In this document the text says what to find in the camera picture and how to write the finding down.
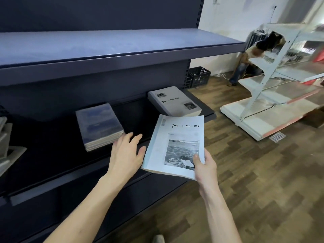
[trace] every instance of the white cable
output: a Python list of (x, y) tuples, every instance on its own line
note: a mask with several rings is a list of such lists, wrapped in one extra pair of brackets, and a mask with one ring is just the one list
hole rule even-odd
[(224, 77), (226, 80), (229, 80), (229, 78), (226, 78), (225, 74), (224, 73), (218, 73), (218, 74), (215, 74), (215, 75), (211, 75), (211, 76), (214, 76), (214, 77)]

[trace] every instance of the dark shelf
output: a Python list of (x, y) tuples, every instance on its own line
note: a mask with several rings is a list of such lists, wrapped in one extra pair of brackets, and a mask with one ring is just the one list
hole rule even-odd
[(0, 33), (0, 86), (242, 52), (195, 28)]
[[(206, 121), (216, 118), (212, 109), (187, 90), (183, 92), (202, 108), (201, 115)], [(148, 145), (159, 116), (155, 107), (146, 98), (141, 98), (112, 108), (125, 132), (142, 133), (139, 146)], [(19, 204), (109, 163), (112, 145), (87, 153), (74, 113), (50, 122), (13, 116), (13, 123), (10, 144), (28, 149), (5, 174), (3, 185), (6, 186), (0, 188), (6, 191), (12, 204)], [(133, 180), (142, 176), (145, 172), (139, 171)]]

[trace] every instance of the hand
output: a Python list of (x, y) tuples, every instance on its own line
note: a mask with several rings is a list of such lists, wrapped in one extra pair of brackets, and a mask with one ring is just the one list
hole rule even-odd
[(205, 164), (201, 163), (197, 154), (193, 156), (193, 163), (195, 164), (196, 180), (199, 183), (199, 192), (206, 202), (206, 199), (219, 189), (217, 182), (217, 165), (206, 148)]
[(137, 144), (142, 134), (135, 136), (130, 142), (133, 132), (122, 134), (111, 148), (111, 156), (107, 176), (118, 188), (122, 189), (127, 181), (135, 175), (143, 163), (146, 147), (143, 146), (136, 155)]

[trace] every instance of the jeans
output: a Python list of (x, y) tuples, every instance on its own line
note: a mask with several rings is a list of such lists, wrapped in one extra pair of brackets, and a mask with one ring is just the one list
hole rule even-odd
[[(235, 70), (233, 76), (230, 78), (229, 82), (233, 85), (237, 85), (238, 80), (241, 79), (243, 76), (243, 73), (245, 72), (248, 65), (241, 63)], [(262, 70), (256, 66), (252, 67), (252, 77), (260, 75), (262, 73)]]

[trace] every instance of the wooden floor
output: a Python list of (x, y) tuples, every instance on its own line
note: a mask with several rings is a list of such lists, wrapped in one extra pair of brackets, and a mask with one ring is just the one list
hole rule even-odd
[[(218, 165), (218, 180), (244, 243), (324, 242), (324, 127), (301, 121), (278, 143), (256, 142), (219, 108), (250, 97), (238, 85), (211, 77), (191, 92), (214, 109), (205, 124), (205, 147)], [(191, 181), (113, 231), (106, 242), (211, 242), (205, 206)]]

